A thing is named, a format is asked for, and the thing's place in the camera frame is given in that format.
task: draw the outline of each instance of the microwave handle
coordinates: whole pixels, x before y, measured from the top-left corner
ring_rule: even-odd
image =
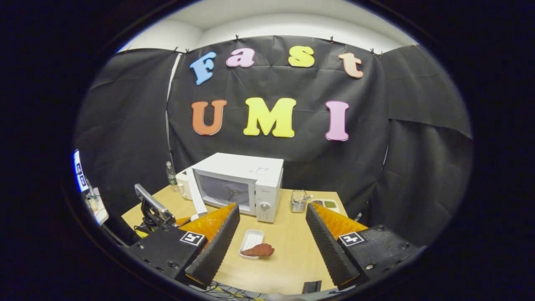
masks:
[[[201,193],[197,186],[197,181],[195,180],[195,175],[193,174],[193,169],[186,169],[186,175],[188,176],[188,186],[189,192],[192,194],[193,206],[195,206],[195,211],[197,214],[193,215],[191,220],[196,220],[201,216],[205,216],[208,213],[204,201],[202,200]]]

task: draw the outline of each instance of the sticker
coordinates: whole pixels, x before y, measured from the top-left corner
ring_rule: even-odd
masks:
[[[231,57],[227,59],[227,66],[229,67],[251,67],[255,61],[253,57],[255,56],[255,51],[251,48],[240,48],[231,52]]]
[[[308,46],[294,46],[290,48],[288,62],[294,67],[312,67],[314,65],[314,50]]]
[[[356,58],[354,54],[344,53],[338,55],[338,57],[343,59],[343,68],[349,76],[354,78],[361,78],[364,76],[362,71],[357,70],[357,64],[362,64],[362,61]]]
[[[185,242],[190,245],[198,246],[201,243],[201,240],[204,238],[204,235],[197,234],[193,232],[186,232],[184,236],[180,239],[181,242]]]
[[[200,59],[194,61],[189,67],[193,69],[195,72],[195,75],[197,76],[197,81],[195,82],[197,85],[202,84],[207,79],[211,78],[213,73],[208,72],[208,70],[213,69],[213,61],[212,58],[216,57],[215,52],[209,52],[205,54]]]
[[[362,238],[359,234],[357,234],[357,232],[340,235],[339,238],[342,240],[343,244],[347,247],[365,241],[364,238]]]
[[[223,123],[223,107],[226,105],[226,100],[218,99],[212,101],[213,123],[207,126],[204,124],[204,108],[208,106],[208,103],[205,101],[194,102],[192,104],[193,130],[199,135],[213,135],[219,132]]]
[[[331,112],[329,131],[325,134],[327,140],[346,141],[349,134],[346,133],[346,110],[349,105],[341,101],[327,101],[325,105]]]
[[[258,175],[266,175],[266,174],[268,173],[268,169],[267,169],[267,168],[258,168],[258,169],[256,170],[256,173],[257,173]]]
[[[264,135],[268,135],[273,125],[273,136],[276,137],[293,137],[295,132],[292,130],[292,110],[296,105],[296,101],[291,98],[281,98],[270,111],[266,106],[264,100],[260,97],[251,97],[245,100],[245,104],[249,106],[249,117],[247,119],[247,127],[243,133],[248,136],[256,136],[260,134],[257,124]]]

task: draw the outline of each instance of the pink letter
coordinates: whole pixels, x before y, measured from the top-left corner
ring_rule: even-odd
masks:
[[[231,57],[227,59],[227,66],[229,67],[251,67],[255,62],[253,57],[255,56],[255,51],[251,48],[240,48],[231,52]]]
[[[325,105],[331,111],[331,123],[325,138],[346,141],[349,139],[349,135],[346,133],[346,110],[349,105],[341,101],[327,101]]]

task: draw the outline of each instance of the wooden table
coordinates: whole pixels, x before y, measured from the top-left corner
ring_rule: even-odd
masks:
[[[322,290],[335,288],[305,220],[306,212],[290,211],[291,194],[292,190],[281,190],[279,209],[273,224],[258,222],[254,216],[240,215],[240,224],[214,281],[265,294],[301,294],[304,282],[318,280],[322,281]],[[336,192],[307,191],[307,195],[311,194],[314,195],[313,199],[336,201],[340,213],[347,216]],[[154,194],[154,198],[177,219],[196,213],[192,201],[174,192],[171,186]],[[217,208],[207,206],[207,209],[212,212]],[[123,219],[132,228],[141,224],[142,217],[141,203],[123,214]],[[245,231],[249,229],[264,232],[263,242],[275,248],[273,255],[258,260],[240,257],[238,251]]]

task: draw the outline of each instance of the steak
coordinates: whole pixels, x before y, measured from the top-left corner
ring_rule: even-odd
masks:
[[[245,256],[270,256],[275,251],[270,244],[259,244],[250,249],[243,250],[241,253]]]

